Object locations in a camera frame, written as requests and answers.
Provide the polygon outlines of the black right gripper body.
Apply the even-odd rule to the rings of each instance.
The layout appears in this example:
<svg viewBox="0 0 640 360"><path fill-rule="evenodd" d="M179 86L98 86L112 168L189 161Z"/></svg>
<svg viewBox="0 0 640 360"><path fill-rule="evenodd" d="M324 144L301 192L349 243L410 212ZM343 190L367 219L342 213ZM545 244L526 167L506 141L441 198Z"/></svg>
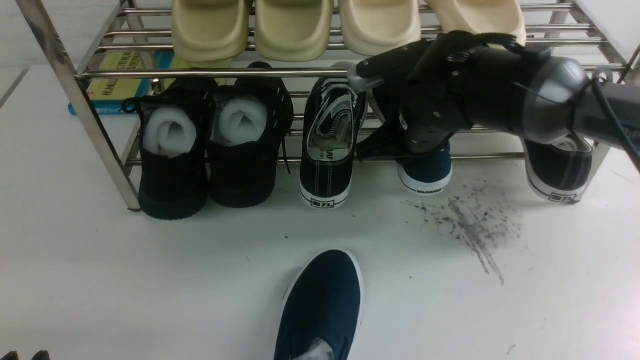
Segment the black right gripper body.
<svg viewBox="0 0 640 360"><path fill-rule="evenodd" d="M512 34L453 30L364 59L347 80L398 102L360 156L429 155L475 125L526 137L526 48Z"/></svg>

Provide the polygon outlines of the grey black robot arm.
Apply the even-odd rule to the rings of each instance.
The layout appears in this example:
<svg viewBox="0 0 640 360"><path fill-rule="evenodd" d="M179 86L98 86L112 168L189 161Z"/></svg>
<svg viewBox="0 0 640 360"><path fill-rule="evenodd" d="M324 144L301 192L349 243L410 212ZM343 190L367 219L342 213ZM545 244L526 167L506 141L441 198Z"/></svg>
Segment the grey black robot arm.
<svg viewBox="0 0 640 360"><path fill-rule="evenodd" d="M482 126L538 144L578 135L624 150L639 166L639 89L588 77L573 59L514 35L455 30L359 62L356 92L386 86L396 117L357 146L362 159L425 157Z"/></svg>

